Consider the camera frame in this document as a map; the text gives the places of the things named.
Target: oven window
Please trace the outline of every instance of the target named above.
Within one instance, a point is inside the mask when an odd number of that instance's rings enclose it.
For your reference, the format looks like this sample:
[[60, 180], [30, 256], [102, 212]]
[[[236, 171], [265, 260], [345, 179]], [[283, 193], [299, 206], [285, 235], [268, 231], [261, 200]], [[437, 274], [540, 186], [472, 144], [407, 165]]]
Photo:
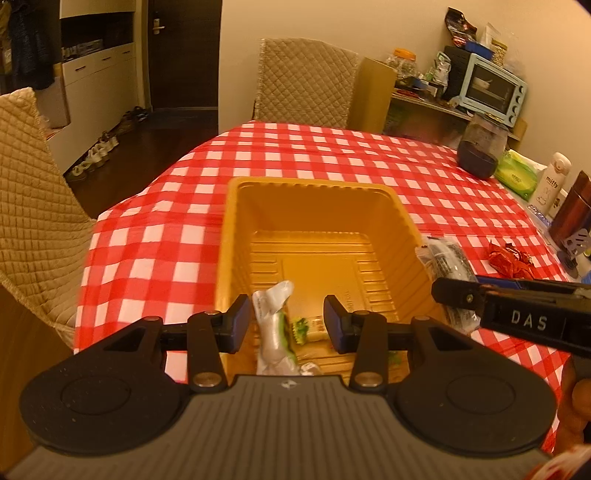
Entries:
[[507, 113], [515, 85], [480, 65], [474, 65], [466, 96], [500, 113]]

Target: red wrapper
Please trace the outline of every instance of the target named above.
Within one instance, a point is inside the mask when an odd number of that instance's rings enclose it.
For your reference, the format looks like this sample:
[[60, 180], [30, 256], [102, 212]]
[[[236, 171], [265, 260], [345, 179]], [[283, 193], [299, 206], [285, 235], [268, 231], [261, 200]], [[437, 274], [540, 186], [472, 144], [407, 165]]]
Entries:
[[591, 462], [591, 446], [577, 445], [534, 469], [525, 480], [570, 480]]
[[517, 250], [513, 244], [504, 247], [491, 242], [488, 253], [488, 263], [505, 278], [535, 278], [531, 257], [525, 252]]

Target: wooden shelf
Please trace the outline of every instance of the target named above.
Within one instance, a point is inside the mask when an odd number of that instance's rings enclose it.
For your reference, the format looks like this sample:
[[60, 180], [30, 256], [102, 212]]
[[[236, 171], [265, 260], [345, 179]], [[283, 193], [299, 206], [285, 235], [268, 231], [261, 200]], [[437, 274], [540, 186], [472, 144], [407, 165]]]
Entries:
[[[453, 115], [453, 116], [455, 116], [457, 118], [461, 118], [467, 122], [469, 122], [470, 119], [472, 118], [467, 113], [461, 112], [455, 108], [449, 108], [449, 107], [445, 107], [443, 105], [439, 105], [438, 103], [435, 103], [435, 102], [430, 102], [429, 100], [423, 100], [423, 99], [419, 99], [419, 98], [409, 97], [406, 95], [399, 95], [398, 93], [395, 93], [395, 92], [392, 94], [392, 98], [394, 100], [399, 100], [401, 102], [412, 103], [413, 105], [420, 105], [425, 108], [430, 108], [431, 110], [435, 110], [437, 112], [442, 112], [442, 113], [446, 113], [448, 115]], [[521, 138], [514, 135], [511, 131], [509, 131], [509, 138], [512, 138], [513, 140], [517, 140], [518, 142], [521, 141]]]

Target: drawer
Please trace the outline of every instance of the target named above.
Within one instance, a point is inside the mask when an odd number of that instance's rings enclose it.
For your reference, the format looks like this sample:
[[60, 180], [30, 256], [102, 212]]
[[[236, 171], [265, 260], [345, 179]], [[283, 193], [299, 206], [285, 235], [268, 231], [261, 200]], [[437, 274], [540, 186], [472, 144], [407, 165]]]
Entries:
[[64, 71], [64, 84], [69, 85], [96, 72], [97, 67], [95, 55], [96, 53], [93, 53], [79, 59], [65, 62], [62, 65]]
[[101, 50], [93, 55], [96, 55], [96, 71], [106, 69], [108, 67], [112, 67], [117, 63], [117, 55], [115, 52], [115, 48], [107, 48], [106, 50]]
[[135, 58], [135, 44], [133, 43], [126, 43], [125, 45], [120, 45], [111, 50], [113, 50], [113, 56], [116, 58], [116, 63]]

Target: shoe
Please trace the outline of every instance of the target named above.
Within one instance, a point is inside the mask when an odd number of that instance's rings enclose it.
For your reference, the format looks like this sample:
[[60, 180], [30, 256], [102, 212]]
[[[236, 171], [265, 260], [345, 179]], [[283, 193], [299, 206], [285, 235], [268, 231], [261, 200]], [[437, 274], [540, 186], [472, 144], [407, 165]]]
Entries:
[[109, 160], [109, 150], [107, 149], [106, 144], [102, 142], [97, 143], [94, 147], [92, 147], [91, 151], [94, 153], [94, 155], [99, 157], [100, 160], [103, 160], [103, 163]]
[[111, 150], [113, 150], [113, 146], [111, 145], [111, 142], [109, 141], [109, 137], [106, 137], [105, 134], [102, 135], [102, 137], [100, 137], [96, 143], [99, 148], [102, 148], [103, 150], [106, 150], [107, 152], [110, 152]]
[[117, 145], [119, 145], [119, 141], [114, 134], [110, 134], [108, 132], [103, 132], [102, 137], [100, 140], [109, 146], [109, 151], [113, 150]]
[[131, 132], [132, 130], [135, 130], [135, 123], [136, 123], [135, 115], [132, 112], [125, 112], [125, 114], [123, 115], [123, 118], [121, 119], [121, 122], [115, 128], [115, 134], [116, 135], [123, 135], [123, 134], [126, 134], [127, 132]]
[[86, 180], [88, 178], [88, 175], [84, 171], [82, 164], [80, 164], [76, 165], [75, 167], [72, 167], [72, 169], [64, 175], [64, 178], [67, 182], [72, 183], [75, 181]]
[[88, 155], [84, 161], [80, 164], [85, 170], [93, 171], [105, 164], [106, 160], [101, 157], [98, 153], [96, 145], [88, 151]]
[[134, 108], [133, 114], [135, 115], [138, 122], [143, 122], [148, 118], [150, 113], [145, 108], [137, 106]]
[[109, 142], [111, 142], [111, 148], [115, 148], [117, 145], [119, 145], [119, 140], [117, 140], [117, 137], [115, 134], [111, 135]]

